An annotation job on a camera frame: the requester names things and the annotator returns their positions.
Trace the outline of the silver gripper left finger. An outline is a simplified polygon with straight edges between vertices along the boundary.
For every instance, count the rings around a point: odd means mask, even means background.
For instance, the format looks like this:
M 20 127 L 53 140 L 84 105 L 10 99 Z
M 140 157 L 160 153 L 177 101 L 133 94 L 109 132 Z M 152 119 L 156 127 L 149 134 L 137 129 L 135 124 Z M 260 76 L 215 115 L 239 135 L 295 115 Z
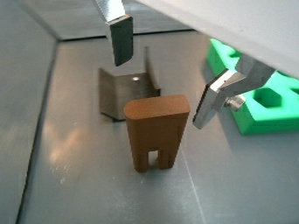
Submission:
M 119 67 L 133 56 L 133 18 L 127 15 L 121 0 L 95 0 L 108 28 L 113 61 Z

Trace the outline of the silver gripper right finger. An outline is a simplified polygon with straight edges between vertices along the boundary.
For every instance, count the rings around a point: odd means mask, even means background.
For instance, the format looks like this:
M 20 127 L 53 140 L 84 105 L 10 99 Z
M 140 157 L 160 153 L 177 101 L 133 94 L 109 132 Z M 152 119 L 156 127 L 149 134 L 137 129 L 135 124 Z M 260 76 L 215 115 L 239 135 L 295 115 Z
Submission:
M 275 69 L 241 54 L 236 71 L 224 69 L 219 76 L 205 85 L 192 124 L 201 129 L 221 108 L 237 111 L 245 102 L 241 95 L 265 85 Z

